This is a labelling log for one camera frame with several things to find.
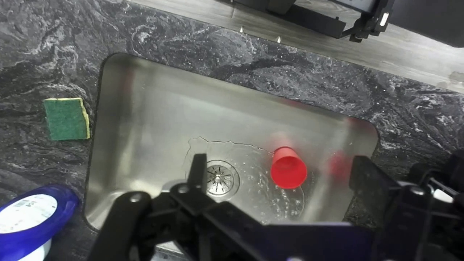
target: blue lid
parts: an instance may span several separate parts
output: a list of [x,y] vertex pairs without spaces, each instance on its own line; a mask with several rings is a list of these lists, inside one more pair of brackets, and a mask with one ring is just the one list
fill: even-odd
[[0,261],[17,261],[50,239],[72,215],[78,197],[65,185],[45,185],[0,208]]

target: drain strainer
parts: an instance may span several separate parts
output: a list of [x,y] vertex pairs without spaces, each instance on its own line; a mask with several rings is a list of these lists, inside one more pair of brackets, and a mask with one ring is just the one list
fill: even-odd
[[206,175],[206,192],[211,197],[233,195],[239,186],[239,175],[226,160],[208,160]]

